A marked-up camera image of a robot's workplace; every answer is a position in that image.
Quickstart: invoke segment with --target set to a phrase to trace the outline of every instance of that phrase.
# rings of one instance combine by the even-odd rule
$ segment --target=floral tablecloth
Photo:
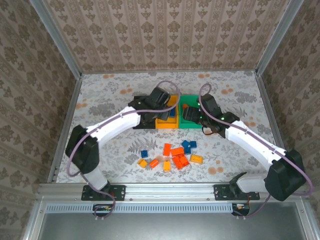
[[[149,94],[161,80],[171,80],[178,84],[184,95],[198,94],[204,83],[210,83],[211,94],[224,112],[233,112],[253,131],[274,143],[253,71],[83,75],[69,135],[73,127],[79,124],[88,127],[111,117],[126,107],[134,96]],[[175,88],[168,83],[161,87],[175,94]],[[177,170],[171,161],[169,172],[163,171],[163,163],[153,169],[138,165],[141,150],[148,150],[146,161],[151,162],[162,155],[165,143],[177,148],[183,140],[196,141],[197,148],[192,149],[191,153],[203,156],[202,165],[191,162]],[[240,172],[264,171],[262,165],[238,145],[217,134],[206,136],[201,129],[129,129],[102,146],[99,154],[99,167],[113,183],[225,182]],[[64,155],[57,182],[84,182],[81,176],[68,177],[67,160],[68,157]],[[75,172],[77,168],[73,165],[71,170]]]

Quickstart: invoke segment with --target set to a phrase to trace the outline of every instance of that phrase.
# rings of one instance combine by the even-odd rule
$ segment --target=blue cube
[[[175,116],[176,116],[176,108],[174,107],[173,109],[170,110],[169,118],[174,118]]]
[[[191,154],[191,148],[190,147],[185,147],[184,148],[184,154]]]
[[[190,148],[195,149],[197,147],[196,141],[190,141]]]
[[[142,150],[141,151],[141,157],[144,159],[144,158],[147,158],[148,157],[148,151],[147,150]]]
[[[182,143],[181,143],[182,147],[185,149],[185,148],[189,148],[189,145],[190,145],[190,142],[188,142],[187,140],[184,140]]]

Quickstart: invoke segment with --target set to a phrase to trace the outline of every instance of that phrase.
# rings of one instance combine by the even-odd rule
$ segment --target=green tray
[[[182,117],[182,113],[184,109],[182,108],[183,104],[188,104],[189,107],[198,108],[197,103],[198,95],[181,95],[179,101],[179,128],[180,129],[200,129],[202,126],[198,125],[192,121],[184,120]]]

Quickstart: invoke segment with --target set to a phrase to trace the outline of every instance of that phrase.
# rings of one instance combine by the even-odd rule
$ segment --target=blue lego brick
[[[190,148],[195,149],[197,147],[196,141],[190,141]]]
[[[188,142],[187,140],[184,140],[182,143],[181,143],[182,147],[185,149],[185,148],[188,148],[189,145],[190,145],[190,142]]]
[[[144,159],[144,158],[147,158],[148,157],[148,151],[147,150],[142,150],[141,151],[141,157]]]
[[[169,118],[174,118],[176,116],[176,108],[170,110]]]
[[[191,154],[191,148],[190,147],[185,147],[184,148],[184,154],[185,155]]]

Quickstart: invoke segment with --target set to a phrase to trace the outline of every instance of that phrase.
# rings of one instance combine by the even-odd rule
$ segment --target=wall
[[[18,239],[47,181],[75,78],[27,0],[0,1],[0,239]]]
[[[84,73],[254,69],[288,0],[45,0]]]
[[[316,192],[320,223],[320,1],[305,0],[262,78],[287,148],[297,149]]]

